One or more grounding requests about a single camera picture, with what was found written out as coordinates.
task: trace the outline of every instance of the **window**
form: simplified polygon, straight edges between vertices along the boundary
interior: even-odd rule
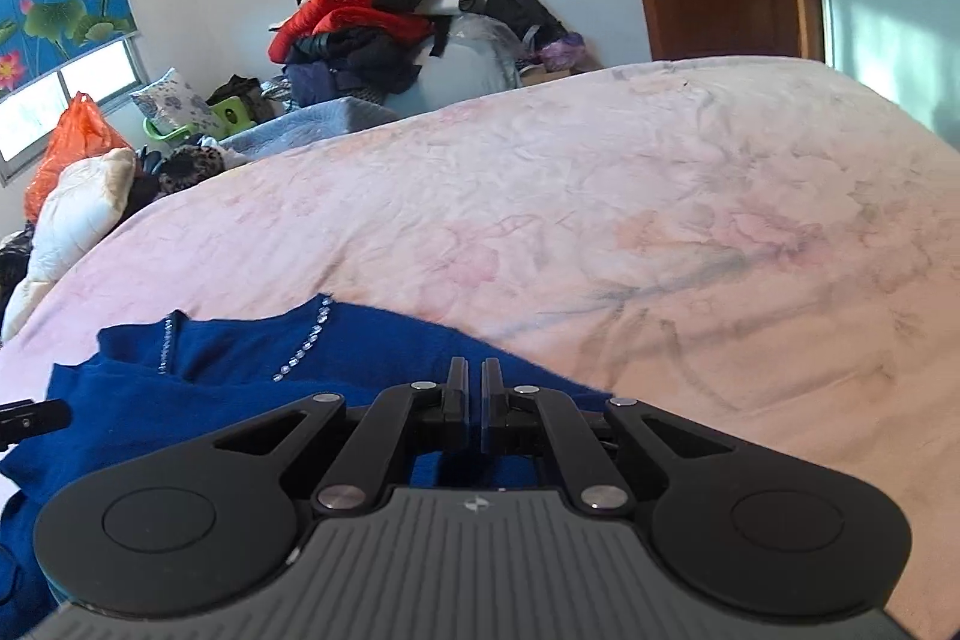
[[[0,179],[10,180],[40,155],[70,97],[89,94],[103,105],[141,84],[128,40],[65,64],[0,102]]]

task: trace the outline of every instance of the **black circular pad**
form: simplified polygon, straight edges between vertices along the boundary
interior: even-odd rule
[[[654,508],[651,540],[702,594],[799,620],[884,605],[910,552],[904,514],[872,485],[753,448],[684,461]]]
[[[798,554],[832,543],[843,515],[829,501],[803,491],[760,491],[738,501],[733,525],[752,544]]]
[[[172,618],[274,574],[296,529],[294,507],[261,459],[200,440],[64,488],[37,517],[35,551],[71,602]]]
[[[165,554],[199,542],[216,520],[213,504],[200,494],[147,488],[114,501],[104,514],[104,531],[128,551]]]

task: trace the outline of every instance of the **floral bedsheet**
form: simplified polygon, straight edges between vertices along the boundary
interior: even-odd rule
[[[0,351],[0,399],[104,326],[319,290],[870,480],[914,533],[892,613],[960,627],[960,155],[851,79],[611,68],[227,172],[73,269]]]

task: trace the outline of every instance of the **gray gripper base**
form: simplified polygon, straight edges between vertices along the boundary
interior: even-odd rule
[[[752,622],[673,584],[619,522],[553,490],[400,488],[325,521],[260,591],[165,621],[66,605],[35,640],[904,640],[880,611],[819,627]]]

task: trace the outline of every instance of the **daylight window pane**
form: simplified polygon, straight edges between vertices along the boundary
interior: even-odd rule
[[[65,109],[64,89],[56,73],[5,98],[0,103],[0,154],[10,161],[53,131]]]
[[[108,95],[136,82],[123,41],[114,42],[64,66],[62,74],[70,95],[85,92],[94,101],[103,101]]]

